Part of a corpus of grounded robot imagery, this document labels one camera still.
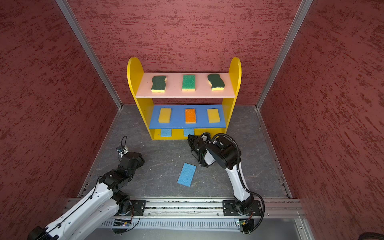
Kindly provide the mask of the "light blue sponge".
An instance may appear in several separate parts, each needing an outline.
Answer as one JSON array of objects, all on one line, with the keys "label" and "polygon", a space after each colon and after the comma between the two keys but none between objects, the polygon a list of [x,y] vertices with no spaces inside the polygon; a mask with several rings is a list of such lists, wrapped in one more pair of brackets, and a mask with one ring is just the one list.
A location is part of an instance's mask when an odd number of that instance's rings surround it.
[{"label": "light blue sponge", "polygon": [[190,187],[193,181],[196,168],[197,167],[194,165],[184,163],[178,179],[178,184]]},{"label": "light blue sponge", "polygon": [[194,129],[184,129],[184,136],[188,137],[189,135],[195,135]]},{"label": "light blue sponge", "polygon": [[172,136],[172,129],[161,129],[161,138],[170,138]]}]

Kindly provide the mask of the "orange sponge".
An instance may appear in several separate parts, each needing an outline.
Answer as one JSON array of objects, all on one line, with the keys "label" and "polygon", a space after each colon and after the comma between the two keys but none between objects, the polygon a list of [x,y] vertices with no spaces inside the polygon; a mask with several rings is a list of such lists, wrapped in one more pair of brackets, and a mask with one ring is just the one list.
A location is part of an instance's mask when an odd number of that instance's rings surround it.
[{"label": "orange sponge", "polygon": [[196,109],[185,109],[185,123],[196,124]]}]

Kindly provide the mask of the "yellow sponge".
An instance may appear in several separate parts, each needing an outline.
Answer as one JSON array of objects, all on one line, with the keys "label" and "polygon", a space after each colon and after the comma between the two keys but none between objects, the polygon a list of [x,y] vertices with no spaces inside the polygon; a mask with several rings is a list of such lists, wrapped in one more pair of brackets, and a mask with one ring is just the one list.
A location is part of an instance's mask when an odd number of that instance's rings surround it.
[{"label": "yellow sponge", "polygon": [[207,114],[210,124],[219,123],[221,121],[218,109],[207,109]]},{"label": "yellow sponge", "polygon": [[159,113],[158,122],[160,124],[169,124],[171,121],[172,109],[171,108],[161,108]]}]

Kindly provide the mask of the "dark green wavy sponge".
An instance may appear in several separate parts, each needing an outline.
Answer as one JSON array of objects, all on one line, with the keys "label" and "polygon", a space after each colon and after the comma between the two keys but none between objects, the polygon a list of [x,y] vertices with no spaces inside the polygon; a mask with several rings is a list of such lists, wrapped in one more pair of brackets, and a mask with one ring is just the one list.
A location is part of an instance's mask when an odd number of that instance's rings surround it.
[{"label": "dark green wavy sponge", "polygon": [[152,93],[164,93],[166,91],[166,76],[154,76],[152,77]]},{"label": "dark green wavy sponge", "polygon": [[219,74],[209,74],[207,76],[211,85],[211,91],[222,91],[225,88],[225,83]]}]

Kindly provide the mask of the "bright green rectangular sponge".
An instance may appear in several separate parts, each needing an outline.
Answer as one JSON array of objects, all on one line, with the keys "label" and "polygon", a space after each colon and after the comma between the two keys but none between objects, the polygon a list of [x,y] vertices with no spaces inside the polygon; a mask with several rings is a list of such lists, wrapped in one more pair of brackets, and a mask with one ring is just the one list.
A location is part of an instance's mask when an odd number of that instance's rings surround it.
[{"label": "bright green rectangular sponge", "polygon": [[183,92],[194,92],[196,90],[196,76],[195,75],[183,75]]}]

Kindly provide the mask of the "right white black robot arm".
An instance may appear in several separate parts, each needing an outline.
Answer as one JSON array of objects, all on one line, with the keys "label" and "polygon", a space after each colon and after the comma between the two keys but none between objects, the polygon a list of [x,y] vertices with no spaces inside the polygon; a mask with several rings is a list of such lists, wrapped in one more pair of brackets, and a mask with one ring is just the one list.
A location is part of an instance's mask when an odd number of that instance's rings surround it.
[{"label": "right white black robot arm", "polygon": [[235,209],[240,215],[247,215],[252,210],[254,197],[249,193],[241,168],[241,150],[236,141],[227,134],[211,136],[188,135],[188,144],[201,167],[208,168],[214,163],[226,170],[233,187]]}]

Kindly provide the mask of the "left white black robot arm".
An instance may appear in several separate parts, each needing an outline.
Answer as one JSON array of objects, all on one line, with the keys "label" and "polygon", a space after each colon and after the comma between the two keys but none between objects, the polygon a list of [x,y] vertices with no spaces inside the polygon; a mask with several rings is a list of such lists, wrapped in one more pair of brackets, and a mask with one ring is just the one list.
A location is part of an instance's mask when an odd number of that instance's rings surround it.
[{"label": "left white black robot arm", "polygon": [[133,219],[139,207],[121,189],[132,179],[136,170],[145,163],[142,154],[127,152],[122,155],[117,169],[101,176],[95,187],[71,209],[42,228],[37,226],[28,240],[84,240],[107,219],[127,216]]}]

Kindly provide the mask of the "blue lower shelf board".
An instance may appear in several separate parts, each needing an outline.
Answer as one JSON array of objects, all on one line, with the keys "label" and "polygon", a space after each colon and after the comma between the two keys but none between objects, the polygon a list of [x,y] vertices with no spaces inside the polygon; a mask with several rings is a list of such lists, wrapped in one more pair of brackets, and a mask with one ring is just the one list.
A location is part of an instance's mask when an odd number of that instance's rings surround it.
[{"label": "blue lower shelf board", "polygon": [[[170,108],[170,123],[159,123],[159,115],[162,108]],[[195,124],[186,124],[185,109],[196,110]],[[219,123],[209,123],[208,109],[217,109],[220,116]],[[155,105],[152,118],[150,121],[150,129],[225,129],[226,120],[222,105]]]}]

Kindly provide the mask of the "yellow wooden shelf unit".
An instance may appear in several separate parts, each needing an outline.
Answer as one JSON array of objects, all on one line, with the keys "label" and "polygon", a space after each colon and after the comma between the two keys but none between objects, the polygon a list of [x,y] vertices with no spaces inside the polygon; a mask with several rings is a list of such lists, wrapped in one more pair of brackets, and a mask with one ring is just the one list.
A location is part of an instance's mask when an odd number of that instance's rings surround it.
[{"label": "yellow wooden shelf unit", "polygon": [[[239,94],[234,98],[212,98],[212,99],[192,99],[192,98],[176,98],[176,99],[151,99],[151,98],[137,98],[136,91],[141,83],[144,75],[144,68],[138,58],[130,58],[127,65],[127,79],[132,96],[136,102],[138,110],[143,118],[145,126],[149,132],[152,140],[185,140],[184,129],[172,129],[172,136],[170,138],[161,138],[161,129],[150,129],[150,121],[152,118],[155,105],[222,105],[223,112],[226,120],[225,129],[194,129],[195,135],[201,135],[204,132],[215,135],[218,133],[226,133],[229,123],[234,111],[236,100]],[[238,79],[239,86],[241,87],[242,80],[242,65],[239,58],[234,57],[231,61],[228,73],[231,79]]]}]

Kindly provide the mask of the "pink upper shelf board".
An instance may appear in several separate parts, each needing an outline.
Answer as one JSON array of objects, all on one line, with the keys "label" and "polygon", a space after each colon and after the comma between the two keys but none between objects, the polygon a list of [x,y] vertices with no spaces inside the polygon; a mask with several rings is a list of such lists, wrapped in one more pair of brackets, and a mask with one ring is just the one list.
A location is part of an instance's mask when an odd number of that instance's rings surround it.
[{"label": "pink upper shelf board", "polygon": [[[213,91],[208,81],[209,73],[193,73],[196,77],[196,87],[194,91],[183,91],[184,73],[144,73],[141,83],[136,91],[137,98],[151,99],[212,99],[212,98],[234,98],[240,90],[238,79],[231,79],[229,73],[219,73],[225,83],[225,88],[220,91]],[[163,93],[153,93],[151,91],[152,78],[154,76],[166,76],[166,90]]]}]

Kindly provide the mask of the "right small circuit board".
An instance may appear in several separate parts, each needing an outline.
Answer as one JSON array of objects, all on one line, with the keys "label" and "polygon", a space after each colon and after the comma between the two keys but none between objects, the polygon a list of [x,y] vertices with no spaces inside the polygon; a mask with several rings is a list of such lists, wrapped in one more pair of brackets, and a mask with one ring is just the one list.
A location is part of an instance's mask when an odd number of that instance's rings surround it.
[{"label": "right small circuit board", "polygon": [[244,228],[252,229],[255,225],[255,221],[254,220],[239,220],[239,221],[237,221],[237,224],[238,224],[239,228],[241,228],[241,229],[244,229]]}]

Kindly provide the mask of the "aluminium corner profile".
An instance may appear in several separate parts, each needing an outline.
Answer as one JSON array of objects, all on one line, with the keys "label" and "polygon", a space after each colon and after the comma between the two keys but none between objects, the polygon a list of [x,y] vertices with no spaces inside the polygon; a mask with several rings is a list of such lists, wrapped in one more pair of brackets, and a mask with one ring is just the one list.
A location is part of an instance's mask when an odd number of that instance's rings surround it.
[{"label": "aluminium corner profile", "polygon": [[284,63],[284,60],[288,54],[288,52],[290,51],[290,48],[300,30],[300,27],[311,7],[313,3],[313,0],[302,0],[300,5],[299,5],[299,8],[298,8],[298,11],[293,19],[293,22],[289,28],[289,31],[285,37],[285,40],[282,44],[282,47],[279,51],[279,54],[277,56],[277,59],[275,61],[275,64],[270,72],[270,75],[266,81],[266,84],[263,88],[263,91],[258,99],[258,102],[256,104],[256,111],[260,111],[261,108],[262,108],[262,105],[279,73],[279,70],[281,68],[281,66],[283,65]]},{"label": "aluminium corner profile", "polygon": [[93,67],[95,68],[96,72],[98,73],[99,77],[101,78],[104,86],[106,87],[108,93],[112,97],[114,103],[116,104],[118,110],[120,111],[124,104],[121,101],[120,97],[118,96],[115,88],[113,87],[113,84],[111,83],[107,73],[105,72],[100,60],[98,59],[95,51],[93,50],[90,42],[88,41],[84,31],[82,30],[78,20],[75,17],[75,14],[73,13],[68,1],[65,0],[56,0],[56,3],[58,4],[61,12],[63,13],[65,19],[67,20],[68,24],[70,25],[71,29],[73,30],[75,36],[77,37],[78,41],[80,42],[81,46],[83,47],[85,53],[87,54],[89,60],[91,61]]}]

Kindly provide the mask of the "right aluminium corner profile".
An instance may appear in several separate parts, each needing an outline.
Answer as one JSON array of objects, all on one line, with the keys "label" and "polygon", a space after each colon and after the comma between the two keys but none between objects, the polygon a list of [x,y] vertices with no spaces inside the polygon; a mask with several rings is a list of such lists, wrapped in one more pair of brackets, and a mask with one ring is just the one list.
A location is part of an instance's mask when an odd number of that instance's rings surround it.
[{"label": "right aluminium corner profile", "polygon": [[289,31],[285,37],[285,40],[282,44],[282,47],[279,51],[279,54],[277,56],[277,59],[275,61],[275,64],[270,72],[270,75],[266,81],[266,84],[263,88],[263,91],[258,99],[258,102],[256,104],[256,111],[260,111],[261,108],[262,108],[262,105],[279,73],[279,70],[281,68],[281,66],[283,65],[284,63],[284,60],[288,54],[288,52],[290,51],[290,48],[300,30],[300,27],[311,7],[313,3],[313,0],[302,0],[300,5],[299,5],[299,8],[298,8],[298,11],[293,19],[293,22],[289,28]]}]

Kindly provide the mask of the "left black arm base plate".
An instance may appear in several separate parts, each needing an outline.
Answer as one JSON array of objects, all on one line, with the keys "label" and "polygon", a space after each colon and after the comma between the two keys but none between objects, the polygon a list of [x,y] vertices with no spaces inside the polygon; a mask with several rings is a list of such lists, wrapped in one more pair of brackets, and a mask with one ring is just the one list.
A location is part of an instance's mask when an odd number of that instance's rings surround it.
[{"label": "left black arm base plate", "polygon": [[129,200],[120,204],[119,216],[142,216],[146,207],[146,200]]}]

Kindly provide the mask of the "aluminium mounting rail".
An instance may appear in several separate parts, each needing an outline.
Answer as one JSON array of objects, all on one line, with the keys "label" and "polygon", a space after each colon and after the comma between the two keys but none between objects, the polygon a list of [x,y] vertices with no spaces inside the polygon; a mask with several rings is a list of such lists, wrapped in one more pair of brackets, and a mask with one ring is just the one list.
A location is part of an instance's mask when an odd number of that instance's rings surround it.
[{"label": "aluminium mounting rail", "polygon": [[[242,218],[224,216],[222,201],[228,198],[144,198],[146,200],[143,218]],[[265,198],[265,218],[298,219],[306,218],[301,201],[298,199]]]}]

